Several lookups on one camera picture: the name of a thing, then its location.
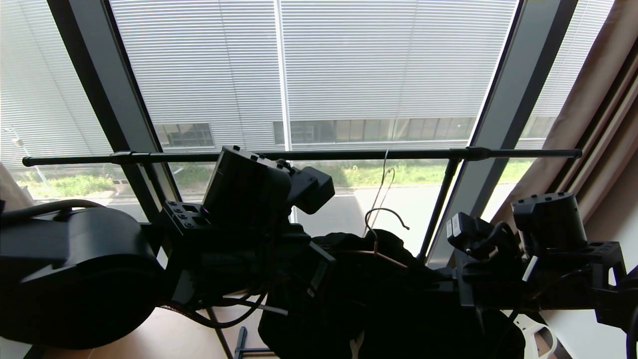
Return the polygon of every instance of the building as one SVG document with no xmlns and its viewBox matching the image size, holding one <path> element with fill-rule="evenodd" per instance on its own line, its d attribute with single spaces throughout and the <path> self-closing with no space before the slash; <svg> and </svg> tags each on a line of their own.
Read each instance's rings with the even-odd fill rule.
<svg viewBox="0 0 638 359">
<path fill-rule="evenodd" d="M 520 148 L 541 147 L 611 3 L 579 1 Z M 283 151 L 465 146 L 517 1 L 110 4 L 164 151 Z M 110 153 L 46 0 L 1 11 L 2 162 Z"/>
</svg>

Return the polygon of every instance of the black cylinder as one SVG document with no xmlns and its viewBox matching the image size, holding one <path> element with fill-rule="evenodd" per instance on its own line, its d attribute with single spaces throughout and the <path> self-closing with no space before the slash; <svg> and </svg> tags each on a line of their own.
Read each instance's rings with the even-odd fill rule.
<svg viewBox="0 0 638 359">
<path fill-rule="evenodd" d="M 514 221 L 525 252 L 540 257 L 550 252 L 570 252 L 587 245 L 578 204 L 573 194 L 533 195 L 512 203 Z"/>
</svg>

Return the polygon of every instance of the pavement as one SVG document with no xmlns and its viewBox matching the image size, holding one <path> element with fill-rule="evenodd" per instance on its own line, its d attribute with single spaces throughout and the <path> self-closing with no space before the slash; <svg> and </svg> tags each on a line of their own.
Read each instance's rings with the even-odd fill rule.
<svg viewBox="0 0 638 359">
<path fill-rule="evenodd" d="M 481 218 L 491 220 L 513 188 L 514 184 L 496 186 Z M 383 207 L 396 211 L 403 222 L 410 227 L 410 230 L 403 228 L 399 220 L 386 211 L 379 211 L 376 220 L 375 215 L 372 214 L 370 225 L 393 232 L 404 241 L 405 248 L 413 255 L 418 254 L 439 189 L 439 187 L 433 186 L 400 187 L 390 190 L 383 202 Z M 372 207 L 376 192 L 377 189 L 373 188 L 355 189 L 349 193 L 340 190 L 314 215 L 307 215 L 297 210 L 297 222 L 301 223 L 311 236 L 322 236 L 333 232 L 363 235 L 366 228 L 364 214 Z M 385 189 L 379 195 L 376 207 L 380 206 L 384 193 Z M 201 195 L 184 198 L 185 202 L 200 202 L 201 200 Z M 148 221 L 135 198 L 115 197 L 102 200 L 102 204 L 129 213 L 138 221 Z"/>
</svg>

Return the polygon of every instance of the white wall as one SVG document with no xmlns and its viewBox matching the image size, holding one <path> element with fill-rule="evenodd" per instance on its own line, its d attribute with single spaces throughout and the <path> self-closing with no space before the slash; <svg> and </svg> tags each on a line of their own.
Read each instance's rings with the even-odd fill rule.
<svg viewBox="0 0 638 359">
<path fill-rule="evenodd" d="M 590 241 L 621 243 L 625 266 L 638 264 L 638 153 L 585 226 Z M 598 324 L 593 310 L 542 313 L 574 359 L 625 358 L 625 333 Z"/>
</svg>

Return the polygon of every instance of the curtain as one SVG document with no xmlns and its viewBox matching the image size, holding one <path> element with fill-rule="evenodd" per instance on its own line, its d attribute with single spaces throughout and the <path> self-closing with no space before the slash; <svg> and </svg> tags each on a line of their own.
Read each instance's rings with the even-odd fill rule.
<svg viewBox="0 0 638 359">
<path fill-rule="evenodd" d="M 572 192 L 583 222 L 638 148 L 638 1 L 616 1 L 554 122 L 544 149 L 581 148 L 577 160 L 538 158 L 493 218 L 514 227 L 510 203 Z"/>
</svg>

